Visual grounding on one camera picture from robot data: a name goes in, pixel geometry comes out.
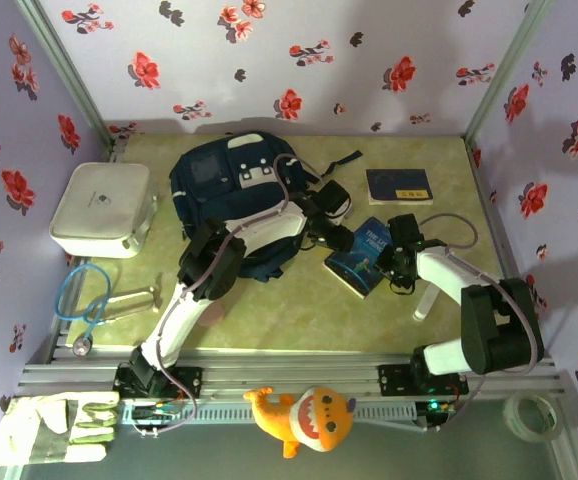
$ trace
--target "stuffed animal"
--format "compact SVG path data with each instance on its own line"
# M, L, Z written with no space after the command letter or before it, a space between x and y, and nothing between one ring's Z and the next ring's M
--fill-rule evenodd
M267 401L271 387L251 390L244 398L251 402L258 426L283 442L283 456L293 458L301 443L318 452L328 452L344 440L353 424L356 400L348 402L326 387L313 387L295 401L280 395L280 405Z

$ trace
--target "book cover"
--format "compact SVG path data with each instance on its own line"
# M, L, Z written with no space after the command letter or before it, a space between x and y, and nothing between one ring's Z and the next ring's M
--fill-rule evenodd
M389 228L377 218L370 217L354 232L351 251L332 253L325 259L325 267L365 298L383 278L374 264L388 244L391 244Z
M369 205L431 205L433 193L423 169L368 169Z

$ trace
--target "table surface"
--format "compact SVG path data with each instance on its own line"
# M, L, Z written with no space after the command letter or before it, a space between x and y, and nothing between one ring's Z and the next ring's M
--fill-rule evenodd
M173 294L178 259L188 241L173 202L168 175L180 155L220 138L218 135L137 135L130 139L123 162L149 167L158 186L159 210L142 251L131 259L93 258L92 263L110 275L114 294L162 286L164 306ZM480 234L478 244L460 254L472 264L499 275L500 269L482 210L464 143L454 137L285 137L296 154L324 171L333 160L355 150L363 156L336 169L331 178L351 194L352 215L344 224L354 230L370 216L383 222L403 213L418 221L440 212L469 218ZM433 205L399 206L368 204L365 169L424 168L434 194ZM447 243L468 243L470 229L459 220L443 218L421 228L426 238ZM283 266L284 275L267 284L239 279L220 301L226 316L209 327L196 325L184 348L255 349L273 351L344 351L407 353L414 347L456 338L460 309L441 293L427 319L412 319L426 289L419 281L411 296L399 296L383 280L365 299L351 292L322 265L329 255L324 248L300 252ZM104 292L95 272L85 279L78 302L83 309ZM93 332L97 347L135 346L145 340L161 313L136 314ZM84 332L84 322L71 326L68 344Z

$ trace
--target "floral wallpaper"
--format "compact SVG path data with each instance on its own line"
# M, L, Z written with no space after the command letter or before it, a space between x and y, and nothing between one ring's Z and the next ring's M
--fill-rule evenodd
M578 2L554 3L505 90L475 166L578 410Z
M109 127L456 135L527 0L40 4Z
M15 4L0 0L0 418L67 274L49 222L73 169L102 149Z

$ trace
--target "black bracket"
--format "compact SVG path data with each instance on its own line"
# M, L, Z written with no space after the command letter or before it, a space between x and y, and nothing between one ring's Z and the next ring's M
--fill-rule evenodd
M408 363L399 365L379 365L378 384L380 395L383 397L409 397L419 395L455 395L454 386L460 395L469 393L467 381L460 380L460 375L440 375L433 377L424 386L414 380L411 365Z
M170 367L169 373L191 392L194 398L200 396L202 388L202 368L200 367ZM175 399L180 395L180 390L164 377L162 372L156 375L162 376L162 382L150 383L150 389L146 390L136 377L131 366L119 366L113 381L113 390L120 393L120 398L161 398Z

